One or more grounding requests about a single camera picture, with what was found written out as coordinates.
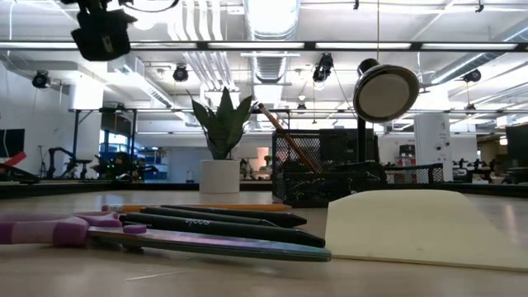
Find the black monitor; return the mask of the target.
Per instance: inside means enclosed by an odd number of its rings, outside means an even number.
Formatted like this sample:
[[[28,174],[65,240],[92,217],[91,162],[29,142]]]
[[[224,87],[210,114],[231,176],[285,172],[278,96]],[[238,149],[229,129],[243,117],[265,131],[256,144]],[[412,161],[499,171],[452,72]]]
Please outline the black monitor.
[[[528,167],[528,124],[506,127],[507,155],[514,167]]]

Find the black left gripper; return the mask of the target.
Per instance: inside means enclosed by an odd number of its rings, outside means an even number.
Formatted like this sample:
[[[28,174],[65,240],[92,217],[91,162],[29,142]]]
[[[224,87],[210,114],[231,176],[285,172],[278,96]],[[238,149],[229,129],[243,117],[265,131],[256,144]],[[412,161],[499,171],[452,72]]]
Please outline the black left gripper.
[[[122,9],[77,14],[79,28],[72,37],[83,58],[88,61],[107,62],[131,51],[127,33],[129,24],[137,21]]]

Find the yellow sticky note pad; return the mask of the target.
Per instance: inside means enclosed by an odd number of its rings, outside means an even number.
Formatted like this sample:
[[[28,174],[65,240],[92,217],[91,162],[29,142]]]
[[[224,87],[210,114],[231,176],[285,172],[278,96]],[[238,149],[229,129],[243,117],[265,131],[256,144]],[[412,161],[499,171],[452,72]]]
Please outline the yellow sticky note pad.
[[[335,258],[528,272],[528,252],[455,191],[364,191],[328,205]]]

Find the snake plant in white pot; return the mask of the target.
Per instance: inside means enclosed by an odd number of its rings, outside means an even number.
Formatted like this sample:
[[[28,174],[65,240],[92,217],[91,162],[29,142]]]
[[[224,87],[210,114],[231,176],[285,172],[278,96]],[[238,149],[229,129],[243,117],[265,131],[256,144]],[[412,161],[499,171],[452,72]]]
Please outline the snake plant in white pot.
[[[256,103],[250,96],[234,106],[229,89],[224,87],[216,111],[194,100],[191,104],[212,156],[212,159],[200,162],[199,191],[205,194],[238,193],[240,162],[231,159],[231,152],[243,137],[244,127]]]

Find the black desk lamp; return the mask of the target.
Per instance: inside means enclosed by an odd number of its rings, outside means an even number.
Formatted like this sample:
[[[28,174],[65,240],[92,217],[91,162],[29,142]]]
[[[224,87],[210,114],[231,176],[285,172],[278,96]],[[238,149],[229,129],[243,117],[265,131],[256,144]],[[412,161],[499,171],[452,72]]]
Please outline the black desk lamp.
[[[357,67],[359,79],[353,92],[357,114],[357,161],[366,160],[366,123],[395,120],[411,109],[420,92],[420,82],[411,70],[377,59],[365,59]]]

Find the silver ceiling air duct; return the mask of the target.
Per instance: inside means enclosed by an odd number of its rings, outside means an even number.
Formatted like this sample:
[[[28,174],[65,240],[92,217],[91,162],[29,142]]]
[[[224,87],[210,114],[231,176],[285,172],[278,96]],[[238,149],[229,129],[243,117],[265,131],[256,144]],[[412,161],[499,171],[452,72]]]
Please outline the silver ceiling air duct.
[[[299,21],[301,0],[243,0],[248,39],[253,41],[293,40]],[[278,83],[288,59],[280,55],[252,58],[252,70],[260,83]]]

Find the black mesh desk organizer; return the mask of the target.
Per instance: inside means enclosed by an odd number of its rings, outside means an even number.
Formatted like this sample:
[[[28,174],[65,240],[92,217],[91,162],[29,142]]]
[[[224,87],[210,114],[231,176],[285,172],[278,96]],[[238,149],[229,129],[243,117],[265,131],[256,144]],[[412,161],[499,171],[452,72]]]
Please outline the black mesh desk organizer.
[[[442,183],[442,165],[395,166],[380,161],[379,141],[366,134],[366,160],[357,161],[357,130],[285,130],[318,169],[311,172],[280,131],[272,134],[271,181],[275,198],[292,207],[323,207],[362,191],[345,185]]]

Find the purple handled scissors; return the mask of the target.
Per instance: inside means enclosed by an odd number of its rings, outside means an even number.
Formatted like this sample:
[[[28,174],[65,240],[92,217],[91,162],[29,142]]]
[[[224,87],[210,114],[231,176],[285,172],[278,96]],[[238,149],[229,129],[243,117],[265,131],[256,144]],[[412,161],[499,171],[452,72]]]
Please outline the purple handled scissors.
[[[76,214],[0,214],[0,245],[50,244],[59,247],[87,243],[119,245],[128,250],[153,248],[231,257],[296,262],[328,262],[325,247],[311,247],[251,238],[151,229],[146,224],[122,223],[111,211]]]

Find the black aluminium rig frame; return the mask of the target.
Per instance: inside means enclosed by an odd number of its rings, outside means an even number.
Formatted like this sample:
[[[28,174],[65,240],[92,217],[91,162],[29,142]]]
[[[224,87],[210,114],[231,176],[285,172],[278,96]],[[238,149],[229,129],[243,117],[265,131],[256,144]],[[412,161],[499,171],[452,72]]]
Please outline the black aluminium rig frame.
[[[345,185],[347,190],[443,190],[484,196],[506,196],[528,199],[528,185],[509,184],[370,184]],[[119,183],[119,182],[74,182],[74,183],[0,183],[0,200],[36,196],[56,196],[98,191],[198,191],[196,183]]]

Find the orange pencil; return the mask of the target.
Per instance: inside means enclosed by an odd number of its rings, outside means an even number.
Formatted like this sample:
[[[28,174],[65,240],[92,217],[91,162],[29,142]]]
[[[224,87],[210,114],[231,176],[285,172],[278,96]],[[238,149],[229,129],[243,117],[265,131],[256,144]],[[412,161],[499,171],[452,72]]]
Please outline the orange pencil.
[[[284,139],[289,144],[289,146],[295,151],[298,155],[299,160],[311,171],[316,172],[318,169],[313,165],[313,163],[305,156],[304,152],[300,149],[297,143],[291,138],[289,133],[285,132],[285,129],[281,126],[279,121],[271,114],[271,112],[262,104],[257,104],[259,110],[264,114],[267,119],[272,123],[276,130],[280,131],[283,134]]]
[[[115,211],[120,213],[139,212],[146,207],[157,207],[157,205],[103,205],[102,211]],[[289,210],[289,205],[283,204],[205,204],[205,205],[185,205],[185,207],[199,207],[199,208],[216,208],[228,210],[261,210],[261,211],[285,211]]]

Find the white pillar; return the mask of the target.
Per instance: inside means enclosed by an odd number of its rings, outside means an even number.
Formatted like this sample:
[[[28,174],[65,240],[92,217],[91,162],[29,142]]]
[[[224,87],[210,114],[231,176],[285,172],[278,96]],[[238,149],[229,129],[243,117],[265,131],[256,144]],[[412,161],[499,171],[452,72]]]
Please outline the white pillar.
[[[447,114],[419,114],[414,117],[417,165],[442,165],[444,182],[453,181],[450,122]]]

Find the black background gantry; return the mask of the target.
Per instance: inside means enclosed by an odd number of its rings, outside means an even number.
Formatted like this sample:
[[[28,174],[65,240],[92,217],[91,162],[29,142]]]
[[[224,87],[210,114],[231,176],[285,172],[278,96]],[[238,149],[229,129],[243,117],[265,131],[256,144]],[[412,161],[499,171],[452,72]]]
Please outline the black background gantry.
[[[115,169],[116,156],[134,160],[138,110],[118,107],[73,108],[71,153],[85,162],[86,178],[102,178]]]

